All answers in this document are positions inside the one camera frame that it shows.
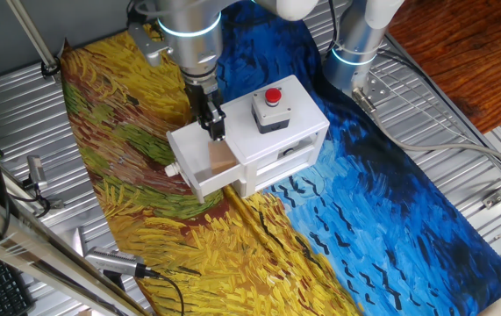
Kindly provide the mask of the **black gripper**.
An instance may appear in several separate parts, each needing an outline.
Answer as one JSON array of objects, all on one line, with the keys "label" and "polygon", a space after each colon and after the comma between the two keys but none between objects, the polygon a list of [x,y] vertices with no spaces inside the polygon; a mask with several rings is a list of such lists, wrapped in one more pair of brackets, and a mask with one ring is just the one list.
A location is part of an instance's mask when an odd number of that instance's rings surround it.
[{"label": "black gripper", "polygon": [[204,129],[209,129],[209,110],[211,113],[210,134],[213,140],[225,139],[225,114],[218,107],[222,104],[222,96],[218,88],[218,81],[209,78],[198,82],[186,82],[186,94],[190,107],[196,113],[198,124]]}]

